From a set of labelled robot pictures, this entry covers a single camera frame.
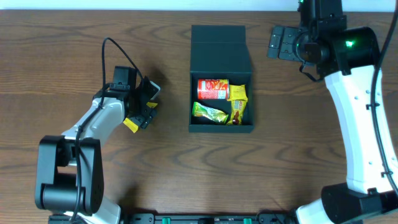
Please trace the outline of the green orange snack packet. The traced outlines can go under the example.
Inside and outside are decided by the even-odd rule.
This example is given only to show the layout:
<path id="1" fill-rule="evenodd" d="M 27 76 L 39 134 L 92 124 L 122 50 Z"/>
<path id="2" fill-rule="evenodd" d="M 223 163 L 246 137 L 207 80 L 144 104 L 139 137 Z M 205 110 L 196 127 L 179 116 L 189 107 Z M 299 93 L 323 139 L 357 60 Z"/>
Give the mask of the green orange snack packet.
<path id="1" fill-rule="evenodd" d="M 197 118 L 206 118 L 216 124 L 225 124 L 228 119 L 228 115 L 225 112 L 204 106 L 199 102 L 193 103 L 192 116 Z"/>

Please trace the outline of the red Pringles can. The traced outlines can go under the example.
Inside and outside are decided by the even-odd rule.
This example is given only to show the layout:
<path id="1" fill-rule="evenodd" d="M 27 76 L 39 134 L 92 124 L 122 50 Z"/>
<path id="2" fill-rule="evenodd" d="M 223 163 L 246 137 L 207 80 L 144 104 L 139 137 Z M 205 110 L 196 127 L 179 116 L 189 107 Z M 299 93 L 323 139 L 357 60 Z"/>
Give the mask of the red Pringles can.
<path id="1" fill-rule="evenodd" d="M 199 79 L 197 84 L 200 100 L 227 100 L 229 97 L 228 79 Z"/>

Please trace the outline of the dark green gift box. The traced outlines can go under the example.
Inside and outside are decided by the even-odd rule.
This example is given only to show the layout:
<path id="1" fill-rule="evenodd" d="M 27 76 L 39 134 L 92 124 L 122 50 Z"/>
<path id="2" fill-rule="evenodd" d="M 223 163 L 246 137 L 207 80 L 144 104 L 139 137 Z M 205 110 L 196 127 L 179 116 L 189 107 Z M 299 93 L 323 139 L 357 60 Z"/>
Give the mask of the dark green gift box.
<path id="1" fill-rule="evenodd" d="M 248 103 L 241 125 L 216 124 L 204 117 L 190 115 L 191 133 L 250 133 L 254 129 L 252 65 L 246 45 L 244 26 L 193 25 L 190 52 L 190 110 L 198 102 L 231 116 L 231 102 L 198 97 L 200 79 L 227 79 L 231 85 L 244 85 Z"/>

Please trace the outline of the orange cracker snack packet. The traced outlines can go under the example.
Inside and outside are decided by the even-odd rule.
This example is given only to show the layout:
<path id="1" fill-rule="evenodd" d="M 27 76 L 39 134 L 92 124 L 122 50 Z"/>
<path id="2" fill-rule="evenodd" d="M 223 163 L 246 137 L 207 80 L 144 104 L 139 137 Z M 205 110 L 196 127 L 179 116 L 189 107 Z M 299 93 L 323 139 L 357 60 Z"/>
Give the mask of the orange cracker snack packet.
<path id="1" fill-rule="evenodd" d="M 228 93 L 228 101 L 243 100 L 247 101 L 245 85 L 230 85 Z"/>

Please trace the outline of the yellow brown chocolate snack packet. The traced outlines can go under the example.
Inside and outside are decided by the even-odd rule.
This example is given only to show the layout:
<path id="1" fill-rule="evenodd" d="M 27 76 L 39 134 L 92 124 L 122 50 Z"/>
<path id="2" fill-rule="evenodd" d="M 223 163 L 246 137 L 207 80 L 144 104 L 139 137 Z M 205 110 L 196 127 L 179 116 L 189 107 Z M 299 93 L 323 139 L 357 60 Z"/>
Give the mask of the yellow brown chocolate snack packet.
<path id="1" fill-rule="evenodd" d="M 246 100 L 233 100 L 231 102 L 231 116 L 226 123 L 227 125 L 242 125 L 246 104 Z"/>

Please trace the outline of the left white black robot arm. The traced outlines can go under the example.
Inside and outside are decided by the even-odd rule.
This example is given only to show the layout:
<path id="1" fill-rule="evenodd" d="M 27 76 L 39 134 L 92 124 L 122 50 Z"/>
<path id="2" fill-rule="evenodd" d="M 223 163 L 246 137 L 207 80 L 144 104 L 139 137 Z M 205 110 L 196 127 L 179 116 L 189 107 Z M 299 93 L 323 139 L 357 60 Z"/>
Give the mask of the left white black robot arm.
<path id="1" fill-rule="evenodd" d="M 153 113 L 148 102 L 160 86 L 144 78 L 105 84 L 91 107 L 59 136 L 44 136 L 38 147 L 34 202 L 37 208 L 60 212 L 52 222 L 121 223 L 121 207 L 104 196 L 101 148 L 114 129 L 132 121 L 133 103 L 141 113 Z"/>

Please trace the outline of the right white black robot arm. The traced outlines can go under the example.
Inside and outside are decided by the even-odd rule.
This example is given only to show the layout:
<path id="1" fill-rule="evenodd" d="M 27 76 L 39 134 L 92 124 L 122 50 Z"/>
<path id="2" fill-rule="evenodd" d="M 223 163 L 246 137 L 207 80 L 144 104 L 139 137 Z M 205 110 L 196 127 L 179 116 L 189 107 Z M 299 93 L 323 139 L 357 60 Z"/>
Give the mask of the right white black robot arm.
<path id="1" fill-rule="evenodd" d="M 300 0 L 298 27 L 272 30 L 268 57 L 315 66 L 338 114 L 345 146 L 345 182 L 295 209 L 287 223 L 362 223 L 397 211 L 397 156 L 382 98 L 387 46 L 369 27 L 348 28 L 342 2 Z"/>

